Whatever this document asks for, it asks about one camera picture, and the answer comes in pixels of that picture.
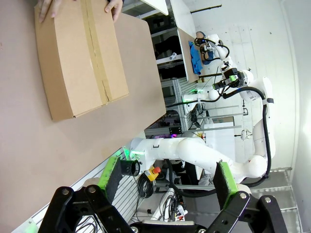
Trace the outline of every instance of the packing tape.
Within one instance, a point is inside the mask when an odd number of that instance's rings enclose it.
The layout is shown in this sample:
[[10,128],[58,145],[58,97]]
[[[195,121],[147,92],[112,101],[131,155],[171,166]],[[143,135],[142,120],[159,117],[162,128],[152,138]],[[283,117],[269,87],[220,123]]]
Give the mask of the packing tape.
[[103,77],[105,76],[105,68],[95,28],[95,20],[92,10],[92,1],[81,0],[81,9],[84,22],[84,29],[86,31],[88,50],[91,57],[91,62],[98,90],[103,104],[106,104],[109,101],[109,98],[103,82]]

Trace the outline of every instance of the cardboard box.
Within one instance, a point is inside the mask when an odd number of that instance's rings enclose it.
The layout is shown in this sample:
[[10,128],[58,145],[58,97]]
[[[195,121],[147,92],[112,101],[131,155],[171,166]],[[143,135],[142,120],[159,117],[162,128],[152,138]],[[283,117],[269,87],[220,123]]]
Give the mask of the cardboard box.
[[35,30],[53,120],[75,118],[129,94],[111,13],[105,0],[63,0]]

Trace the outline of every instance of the human hand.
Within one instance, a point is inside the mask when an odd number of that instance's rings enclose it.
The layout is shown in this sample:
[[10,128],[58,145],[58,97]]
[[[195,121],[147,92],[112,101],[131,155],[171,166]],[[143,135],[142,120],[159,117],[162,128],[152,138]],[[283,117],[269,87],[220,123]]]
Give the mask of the human hand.
[[112,12],[113,21],[116,22],[123,6],[122,0],[111,0],[110,3],[107,4],[105,7],[105,11],[108,13],[109,11]]
[[57,14],[58,8],[62,0],[38,0],[38,5],[40,9],[39,22],[42,23],[46,17],[46,14],[50,8],[52,7],[51,17],[54,18]]

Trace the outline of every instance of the white wall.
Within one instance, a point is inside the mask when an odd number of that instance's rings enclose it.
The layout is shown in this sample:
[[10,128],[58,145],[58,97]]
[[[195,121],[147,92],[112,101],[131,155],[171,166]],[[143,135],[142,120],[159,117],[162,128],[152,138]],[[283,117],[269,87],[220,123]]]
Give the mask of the white wall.
[[[293,60],[286,24],[278,0],[184,0],[190,10],[220,5],[192,14],[196,29],[217,33],[230,48],[230,55],[240,69],[252,68],[257,77],[271,79],[276,106],[276,155],[272,167],[292,166],[296,129],[296,98]],[[219,61],[206,66],[206,73],[216,72]],[[209,107],[242,105],[239,96],[209,104]],[[250,115],[235,117],[236,125],[252,130],[261,119],[260,100],[246,104]],[[242,112],[242,108],[211,111],[210,115]],[[253,154],[252,140],[236,138],[236,159],[244,162]]]
[[300,89],[300,129],[292,185],[303,229],[311,231],[311,1],[286,0],[282,4],[294,43]]

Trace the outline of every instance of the screw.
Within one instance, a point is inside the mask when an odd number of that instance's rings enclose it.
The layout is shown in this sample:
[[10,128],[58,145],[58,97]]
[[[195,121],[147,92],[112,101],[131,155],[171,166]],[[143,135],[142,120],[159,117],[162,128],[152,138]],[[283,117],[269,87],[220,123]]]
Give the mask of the screw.
[[131,229],[132,229],[132,231],[133,231],[134,233],[138,233],[138,228],[137,228],[137,227],[131,227]]
[[62,190],[62,194],[63,194],[63,195],[67,195],[68,193],[69,193],[68,189],[64,188],[64,189]]
[[88,191],[89,191],[90,193],[95,193],[95,192],[96,192],[96,189],[92,186],[92,187],[88,188]]
[[266,201],[266,203],[270,203],[271,202],[270,198],[265,198],[264,200]]
[[246,198],[246,194],[245,193],[241,193],[240,194],[240,198],[245,199]]

